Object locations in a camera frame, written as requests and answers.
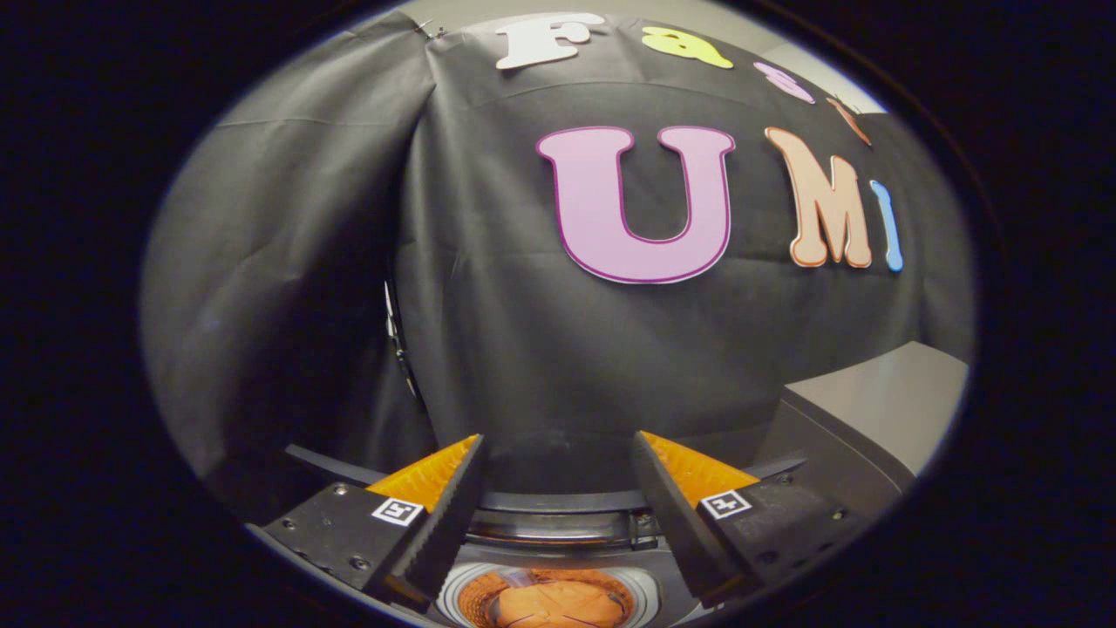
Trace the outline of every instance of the orange object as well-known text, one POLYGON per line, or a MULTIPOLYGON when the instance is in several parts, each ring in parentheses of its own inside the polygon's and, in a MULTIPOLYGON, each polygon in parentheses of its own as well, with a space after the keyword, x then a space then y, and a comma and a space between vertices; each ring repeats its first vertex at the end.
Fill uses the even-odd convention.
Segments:
POLYGON ((496 572, 465 586, 459 608, 475 628, 616 628, 634 599, 618 580, 593 569, 530 569, 533 584, 511 587, 496 572))
POLYGON ((698 502, 703 497, 743 489, 759 482, 759 479, 705 454, 654 434, 643 431, 639 434, 651 444, 651 448, 666 467, 671 479, 682 491, 682 495, 690 502, 691 509, 696 509, 698 502))
POLYGON ((442 497, 445 485, 450 483, 453 473, 458 471, 461 461, 469 453, 478 435, 472 435, 430 456, 403 467, 392 475, 368 486, 366 491, 422 504, 427 513, 434 512, 434 506, 442 497))

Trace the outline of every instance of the wrinkled fabric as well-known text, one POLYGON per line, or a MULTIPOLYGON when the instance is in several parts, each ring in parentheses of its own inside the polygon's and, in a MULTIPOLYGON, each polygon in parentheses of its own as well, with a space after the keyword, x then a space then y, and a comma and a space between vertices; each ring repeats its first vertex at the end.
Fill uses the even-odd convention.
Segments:
POLYGON ((641 29, 672 25, 633 18, 590 26, 576 57, 498 70, 508 21, 430 41, 397 13, 352 29, 201 142, 155 226, 143 298, 152 384, 200 474, 290 442, 389 472, 481 433, 493 489, 626 490, 633 431, 749 435, 727 461, 743 465, 789 383, 912 340, 971 364, 963 209, 894 116, 855 116, 868 146, 809 81, 795 77, 814 105, 728 44, 705 38, 731 70, 655 51, 641 29), (562 247, 536 142, 631 131, 628 224, 662 239, 686 220, 679 156, 656 141, 674 125, 735 139, 728 250, 676 283, 587 272, 562 247), (870 267, 792 261, 795 197, 768 126, 801 137, 827 175, 830 155, 856 168, 870 267), (901 272, 869 180, 892 194, 901 272), (389 267, 429 415, 385 344, 389 267))

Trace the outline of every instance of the letter u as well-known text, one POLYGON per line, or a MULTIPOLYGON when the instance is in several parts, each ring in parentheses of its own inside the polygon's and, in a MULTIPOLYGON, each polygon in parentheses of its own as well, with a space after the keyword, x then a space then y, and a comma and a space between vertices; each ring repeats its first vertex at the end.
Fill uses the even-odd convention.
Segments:
POLYGON ((620 154, 632 133, 587 126, 551 133, 536 151, 555 170, 555 205, 562 244, 583 268, 625 283, 670 283, 699 274, 724 253, 731 212, 724 155, 732 136, 700 126, 670 126, 658 141, 682 157, 686 225, 665 240, 641 238, 624 218, 620 154))

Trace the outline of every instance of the black fabric backdrop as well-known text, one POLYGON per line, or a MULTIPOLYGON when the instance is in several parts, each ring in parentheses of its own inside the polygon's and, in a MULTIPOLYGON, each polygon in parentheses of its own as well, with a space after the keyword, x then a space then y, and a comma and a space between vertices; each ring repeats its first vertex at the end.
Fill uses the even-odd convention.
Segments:
POLYGON ((499 70, 507 20, 427 42, 393 13, 302 54, 201 141, 148 245, 143 332, 172 434, 219 493, 241 458, 290 441, 394 471, 474 433, 493 438, 494 489, 629 490, 636 429, 687 443, 754 428, 783 385, 912 340, 972 363, 965 210, 893 115, 858 116, 868 146, 821 88, 799 78, 816 104, 783 93, 760 57, 711 40, 725 70, 641 44, 642 27, 675 25, 606 20, 574 58, 499 70), (715 265, 623 284, 569 258, 535 143, 594 125, 634 133, 627 216, 658 239, 684 225, 685 189, 657 132, 735 138, 715 265), (768 126, 854 165, 869 268, 790 259, 793 193, 768 126), (893 197, 901 272, 873 178, 893 197), (385 344, 388 254, 429 418, 385 344))

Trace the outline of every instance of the letter m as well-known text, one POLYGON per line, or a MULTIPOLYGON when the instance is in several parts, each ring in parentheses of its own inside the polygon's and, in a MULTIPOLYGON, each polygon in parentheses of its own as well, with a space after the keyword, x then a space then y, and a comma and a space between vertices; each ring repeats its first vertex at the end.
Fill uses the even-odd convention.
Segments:
POLYGON ((799 265, 812 267, 825 263, 828 252, 836 262, 844 257, 854 268, 869 265, 868 229, 853 166, 834 155, 830 181, 797 135, 776 127, 768 127, 763 133, 782 152, 795 187, 798 235, 790 242, 790 257, 799 265), (821 241, 822 228, 829 242, 828 251, 821 241))

